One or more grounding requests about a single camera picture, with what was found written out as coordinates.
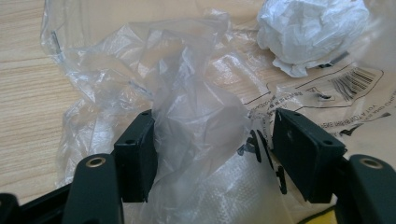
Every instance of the tabletop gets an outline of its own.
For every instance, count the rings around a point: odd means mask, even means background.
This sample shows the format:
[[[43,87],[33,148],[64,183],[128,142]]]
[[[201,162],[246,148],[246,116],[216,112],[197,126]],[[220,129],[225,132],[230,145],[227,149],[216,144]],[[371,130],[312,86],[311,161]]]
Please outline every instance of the tabletop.
[[[63,112],[78,94],[40,46],[44,0],[0,0],[0,192],[55,189]]]

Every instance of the barcode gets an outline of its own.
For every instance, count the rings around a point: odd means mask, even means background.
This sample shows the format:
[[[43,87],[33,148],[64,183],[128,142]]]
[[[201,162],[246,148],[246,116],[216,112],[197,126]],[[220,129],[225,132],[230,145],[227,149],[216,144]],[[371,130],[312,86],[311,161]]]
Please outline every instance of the barcode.
[[[368,90],[375,78],[375,74],[356,67],[340,77],[331,79],[331,82],[344,99],[349,101],[359,92]]]

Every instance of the crumpled white tissue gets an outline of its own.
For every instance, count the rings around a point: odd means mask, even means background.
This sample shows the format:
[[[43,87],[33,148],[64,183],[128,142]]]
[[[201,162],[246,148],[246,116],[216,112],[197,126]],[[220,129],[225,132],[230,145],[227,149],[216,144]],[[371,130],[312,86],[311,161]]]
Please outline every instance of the crumpled white tissue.
[[[361,34],[369,17],[362,0],[267,0],[257,20],[257,42],[291,77],[329,63]]]

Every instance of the wood grain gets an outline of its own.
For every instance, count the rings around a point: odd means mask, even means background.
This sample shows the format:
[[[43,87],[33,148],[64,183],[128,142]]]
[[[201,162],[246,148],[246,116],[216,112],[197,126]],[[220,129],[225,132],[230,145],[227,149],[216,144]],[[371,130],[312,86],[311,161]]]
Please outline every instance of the wood grain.
[[[63,112],[78,94],[40,46],[44,0],[0,1],[0,192],[55,189]]]

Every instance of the crumpled paper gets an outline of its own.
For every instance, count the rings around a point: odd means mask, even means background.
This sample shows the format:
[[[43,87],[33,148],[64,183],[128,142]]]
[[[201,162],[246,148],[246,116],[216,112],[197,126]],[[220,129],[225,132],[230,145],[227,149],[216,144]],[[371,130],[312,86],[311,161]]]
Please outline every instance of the crumpled paper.
[[[276,55],[274,66],[291,77],[306,77],[306,68],[344,53],[368,17],[362,0],[268,0],[257,16],[257,42]]]

